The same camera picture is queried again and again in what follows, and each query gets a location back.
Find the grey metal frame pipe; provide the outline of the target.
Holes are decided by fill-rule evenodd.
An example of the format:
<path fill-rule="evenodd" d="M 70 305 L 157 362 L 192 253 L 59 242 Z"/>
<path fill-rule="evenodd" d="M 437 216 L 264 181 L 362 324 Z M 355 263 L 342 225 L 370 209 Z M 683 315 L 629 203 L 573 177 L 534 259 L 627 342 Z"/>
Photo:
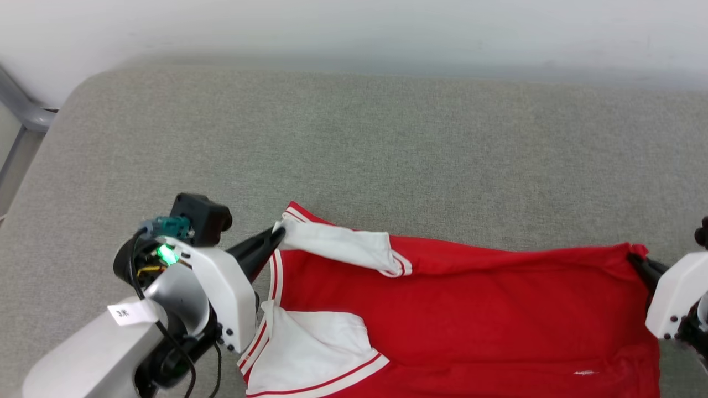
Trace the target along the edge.
<path fill-rule="evenodd" d="M 0 221 L 19 191 L 56 113 L 38 106 L 0 67 Z"/>

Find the white paper label tag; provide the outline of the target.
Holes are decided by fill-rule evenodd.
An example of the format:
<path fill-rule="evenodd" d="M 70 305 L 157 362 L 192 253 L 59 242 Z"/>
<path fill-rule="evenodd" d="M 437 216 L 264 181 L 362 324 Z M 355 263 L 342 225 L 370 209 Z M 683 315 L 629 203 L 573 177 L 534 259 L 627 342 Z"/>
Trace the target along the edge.
<path fill-rule="evenodd" d="M 159 320 L 156 307 L 147 299 L 108 305 L 107 310 L 120 327 L 137 323 L 156 323 Z"/>

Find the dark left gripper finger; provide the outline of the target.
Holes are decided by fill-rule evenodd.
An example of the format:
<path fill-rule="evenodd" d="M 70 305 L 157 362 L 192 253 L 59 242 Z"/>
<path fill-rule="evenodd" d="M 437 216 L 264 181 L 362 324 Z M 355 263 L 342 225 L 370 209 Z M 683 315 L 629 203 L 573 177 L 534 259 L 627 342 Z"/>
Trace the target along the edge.
<path fill-rule="evenodd" d="M 278 249 L 284 238 L 284 227 L 274 226 L 227 249 L 239 265 L 263 265 Z"/>
<path fill-rule="evenodd" d="M 285 233 L 286 230 L 264 230 L 238 244 L 238 265 L 250 283 L 255 282 Z"/>

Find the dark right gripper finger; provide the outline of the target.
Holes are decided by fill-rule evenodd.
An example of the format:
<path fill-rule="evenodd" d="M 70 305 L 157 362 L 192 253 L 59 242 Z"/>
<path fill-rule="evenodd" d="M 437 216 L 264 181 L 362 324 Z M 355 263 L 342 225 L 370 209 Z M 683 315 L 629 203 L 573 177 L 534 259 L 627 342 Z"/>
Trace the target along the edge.
<path fill-rule="evenodd" d="M 647 287 L 648 292 L 654 294 L 660 278 L 669 270 L 669 267 L 639 254 L 629 254 L 628 260 Z"/>

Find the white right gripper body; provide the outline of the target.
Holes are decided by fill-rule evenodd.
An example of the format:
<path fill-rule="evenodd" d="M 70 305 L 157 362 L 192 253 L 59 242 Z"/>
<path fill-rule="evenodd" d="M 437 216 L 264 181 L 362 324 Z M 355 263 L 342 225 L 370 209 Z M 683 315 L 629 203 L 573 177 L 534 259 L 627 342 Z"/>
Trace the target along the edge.
<path fill-rule="evenodd" d="M 708 252 L 686 254 L 660 277 L 645 326 L 708 360 Z"/>

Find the red basketball jersey white sleeves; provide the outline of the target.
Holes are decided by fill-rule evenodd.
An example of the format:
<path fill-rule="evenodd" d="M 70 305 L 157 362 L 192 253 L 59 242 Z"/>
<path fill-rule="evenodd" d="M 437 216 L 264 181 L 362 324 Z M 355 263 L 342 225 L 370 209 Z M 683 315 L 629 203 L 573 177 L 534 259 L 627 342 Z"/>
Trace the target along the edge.
<path fill-rule="evenodd" d="M 660 398 L 642 245 L 507 252 L 296 202 L 280 225 L 246 398 Z"/>

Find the grey fabric sofa cushion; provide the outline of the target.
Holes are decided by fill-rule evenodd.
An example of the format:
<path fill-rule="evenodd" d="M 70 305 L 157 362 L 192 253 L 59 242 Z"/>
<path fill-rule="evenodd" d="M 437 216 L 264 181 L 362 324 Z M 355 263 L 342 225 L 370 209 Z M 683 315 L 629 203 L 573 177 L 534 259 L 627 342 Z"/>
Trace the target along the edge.
<path fill-rule="evenodd" d="M 0 398 L 134 295 L 116 252 L 180 192 L 228 248 L 296 201 L 349 228 L 511 251 L 644 244 L 708 215 L 708 91 L 136 66 L 60 105 L 0 226 Z"/>

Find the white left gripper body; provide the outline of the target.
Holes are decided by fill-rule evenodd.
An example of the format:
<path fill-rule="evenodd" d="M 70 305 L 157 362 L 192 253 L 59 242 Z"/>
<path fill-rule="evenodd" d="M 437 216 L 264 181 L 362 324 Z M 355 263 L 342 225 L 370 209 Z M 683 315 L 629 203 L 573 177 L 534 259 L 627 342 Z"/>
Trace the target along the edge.
<path fill-rule="evenodd" d="M 215 343 L 242 351 L 255 335 L 257 296 L 228 252 L 191 247 L 173 238 L 129 239 L 117 252 L 114 274 L 151 300 L 159 320 L 120 327 L 120 353 L 203 353 Z"/>

